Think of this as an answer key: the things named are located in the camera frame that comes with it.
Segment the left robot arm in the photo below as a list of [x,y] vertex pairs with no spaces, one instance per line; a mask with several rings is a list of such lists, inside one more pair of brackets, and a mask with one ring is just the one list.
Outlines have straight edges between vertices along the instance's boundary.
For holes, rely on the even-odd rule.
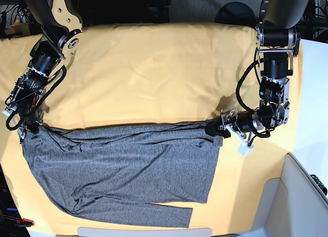
[[[276,127],[289,118],[289,76],[293,75],[293,59],[298,55],[300,34],[296,25],[310,0],[263,0],[259,22],[255,25],[257,46],[254,60],[239,79],[236,99],[244,109],[232,108],[206,126],[206,134],[240,142],[238,152],[243,156],[253,150],[256,137],[268,138]],[[259,83],[259,107],[247,106],[240,89],[251,70]]]

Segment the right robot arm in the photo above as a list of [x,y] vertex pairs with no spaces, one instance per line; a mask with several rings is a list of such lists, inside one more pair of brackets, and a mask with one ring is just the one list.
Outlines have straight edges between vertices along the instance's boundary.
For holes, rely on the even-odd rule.
[[52,7],[47,0],[24,2],[43,34],[30,51],[25,73],[5,100],[6,128],[17,131],[21,143],[28,132],[37,133],[43,125],[41,105],[65,78],[83,33],[74,0],[53,0]]

